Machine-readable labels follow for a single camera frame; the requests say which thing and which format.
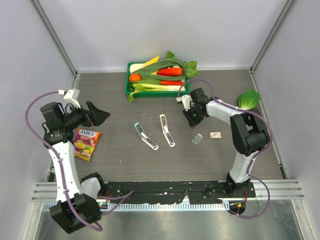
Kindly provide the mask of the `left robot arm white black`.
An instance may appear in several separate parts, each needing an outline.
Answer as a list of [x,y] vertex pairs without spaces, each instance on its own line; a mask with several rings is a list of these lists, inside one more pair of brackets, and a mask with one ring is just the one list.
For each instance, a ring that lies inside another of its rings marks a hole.
[[110,113],[96,108],[87,101],[87,109],[73,108],[64,112],[59,102],[50,102],[40,111],[45,119],[44,145],[52,158],[57,184],[56,205],[50,216],[67,233],[84,227],[95,227],[102,216],[97,200],[107,194],[107,186],[97,172],[78,178],[75,164],[74,129],[79,126],[100,126]]

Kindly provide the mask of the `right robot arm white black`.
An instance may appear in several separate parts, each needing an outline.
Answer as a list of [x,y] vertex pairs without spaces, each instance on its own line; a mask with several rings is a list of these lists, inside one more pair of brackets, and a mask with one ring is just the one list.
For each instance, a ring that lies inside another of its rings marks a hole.
[[258,110],[244,110],[221,99],[207,97],[203,89],[197,88],[189,94],[178,96],[182,111],[190,127],[195,127],[205,118],[214,117],[230,125],[235,160],[226,176],[226,193],[233,198],[249,186],[253,164],[270,143],[271,134],[267,123]]

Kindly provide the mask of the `white stapler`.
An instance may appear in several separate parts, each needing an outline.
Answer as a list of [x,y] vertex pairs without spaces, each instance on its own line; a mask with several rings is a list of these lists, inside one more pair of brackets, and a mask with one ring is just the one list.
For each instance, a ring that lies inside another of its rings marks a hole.
[[160,118],[160,124],[161,124],[161,129],[162,133],[168,143],[168,145],[172,148],[176,145],[172,135],[170,134],[169,127],[168,127],[168,122],[165,114],[161,114],[159,116]]

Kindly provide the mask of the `small staple box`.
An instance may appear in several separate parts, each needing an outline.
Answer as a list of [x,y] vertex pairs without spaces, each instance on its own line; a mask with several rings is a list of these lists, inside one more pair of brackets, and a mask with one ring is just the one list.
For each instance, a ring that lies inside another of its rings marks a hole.
[[210,132],[209,133],[209,137],[211,139],[221,139],[222,138],[222,134],[221,134],[221,132]]

